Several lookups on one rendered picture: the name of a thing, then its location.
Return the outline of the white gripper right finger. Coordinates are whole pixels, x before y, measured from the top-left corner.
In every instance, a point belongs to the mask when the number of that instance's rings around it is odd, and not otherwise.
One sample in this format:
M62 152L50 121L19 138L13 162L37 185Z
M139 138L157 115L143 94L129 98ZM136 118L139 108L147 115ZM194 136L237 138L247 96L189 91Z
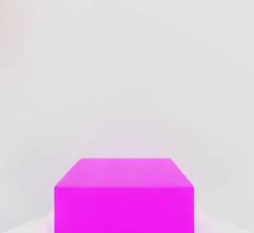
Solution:
M248 230L208 216L203 210L195 210L194 233L249 233Z

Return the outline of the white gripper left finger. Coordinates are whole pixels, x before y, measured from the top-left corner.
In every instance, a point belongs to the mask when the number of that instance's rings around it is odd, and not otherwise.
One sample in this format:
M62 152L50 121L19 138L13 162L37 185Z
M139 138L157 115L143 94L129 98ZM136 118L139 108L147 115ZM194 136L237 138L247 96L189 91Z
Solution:
M49 213L44 217L22 224L4 233L55 233L54 214Z

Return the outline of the small magenta cube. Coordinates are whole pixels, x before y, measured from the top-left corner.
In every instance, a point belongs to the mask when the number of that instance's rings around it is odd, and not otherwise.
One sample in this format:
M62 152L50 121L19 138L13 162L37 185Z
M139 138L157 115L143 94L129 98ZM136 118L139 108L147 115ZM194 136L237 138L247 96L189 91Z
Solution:
M171 159L81 159L54 198L54 233L194 233L194 187Z

